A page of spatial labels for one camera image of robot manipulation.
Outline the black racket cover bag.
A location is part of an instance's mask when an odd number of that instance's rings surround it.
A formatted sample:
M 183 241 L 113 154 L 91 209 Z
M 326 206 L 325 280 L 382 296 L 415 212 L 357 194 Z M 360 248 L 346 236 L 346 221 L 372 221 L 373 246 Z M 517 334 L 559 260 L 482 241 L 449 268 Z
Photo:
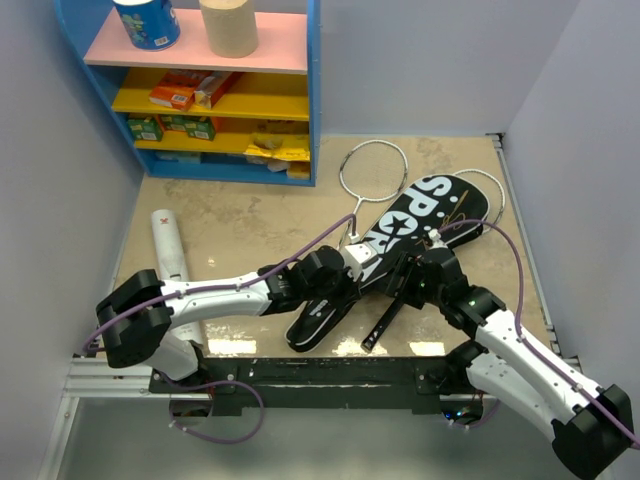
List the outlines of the black racket cover bag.
M 487 194 L 460 176 L 428 175 L 414 181 L 363 236 L 377 257 L 364 269 L 360 291 L 307 302 L 285 334 L 289 348 L 295 352 L 314 349 L 359 298 L 386 283 L 384 277 L 403 252 L 425 251 L 433 229 L 465 219 L 486 220 L 490 207 Z

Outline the black shaft badminton racket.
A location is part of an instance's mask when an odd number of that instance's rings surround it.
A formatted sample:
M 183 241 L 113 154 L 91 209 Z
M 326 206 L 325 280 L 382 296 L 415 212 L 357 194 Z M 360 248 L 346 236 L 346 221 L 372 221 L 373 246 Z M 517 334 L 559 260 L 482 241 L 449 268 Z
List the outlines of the black shaft badminton racket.
M 340 238 L 342 247 L 355 233 L 357 213 L 363 203 L 393 200 L 404 189 L 408 179 L 408 159 L 396 144 L 372 139 L 353 147 L 339 168 L 341 187 L 356 199 L 349 221 Z

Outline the white shuttlecock tube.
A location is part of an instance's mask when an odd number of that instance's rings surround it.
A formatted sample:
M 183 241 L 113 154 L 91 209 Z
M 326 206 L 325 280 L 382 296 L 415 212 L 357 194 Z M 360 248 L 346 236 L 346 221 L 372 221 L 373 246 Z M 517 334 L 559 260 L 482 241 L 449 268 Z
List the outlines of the white shuttlecock tube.
M 169 209 L 151 214 L 151 227 L 158 262 L 158 276 L 163 280 L 188 282 L 189 274 L 178 222 Z

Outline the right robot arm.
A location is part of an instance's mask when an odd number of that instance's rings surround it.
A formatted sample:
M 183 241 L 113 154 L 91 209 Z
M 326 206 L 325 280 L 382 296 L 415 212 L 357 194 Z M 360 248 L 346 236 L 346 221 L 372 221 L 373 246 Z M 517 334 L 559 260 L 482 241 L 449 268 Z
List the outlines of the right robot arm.
M 627 393 L 617 385 L 602 387 L 530 335 L 496 295 L 469 283 L 451 250 L 401 254 L 388 291 L 414 308 L 436 306 L 469 336 L 478 353 L 446 367 L 452 390 L 476 387 L 518 412 L 576 477 L 597 478 L 635 444 Z

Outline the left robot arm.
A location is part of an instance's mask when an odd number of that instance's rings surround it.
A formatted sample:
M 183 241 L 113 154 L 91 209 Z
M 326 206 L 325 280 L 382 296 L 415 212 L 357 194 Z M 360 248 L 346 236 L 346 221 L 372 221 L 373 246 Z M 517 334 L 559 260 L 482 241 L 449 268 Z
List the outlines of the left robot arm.
M 102 300 L 96 314 L 107 362 L 114 369 L 146 364 L 185 392 L 200 390 L 207 368 L 200 350 L 173 330 L 229 316 L 288 313 L 303 303 L 357 286 L 376 254 L 363 244 L 323 246 L 292 266 L 281 263 L 233 279 L 179 282 L 141 270 Z

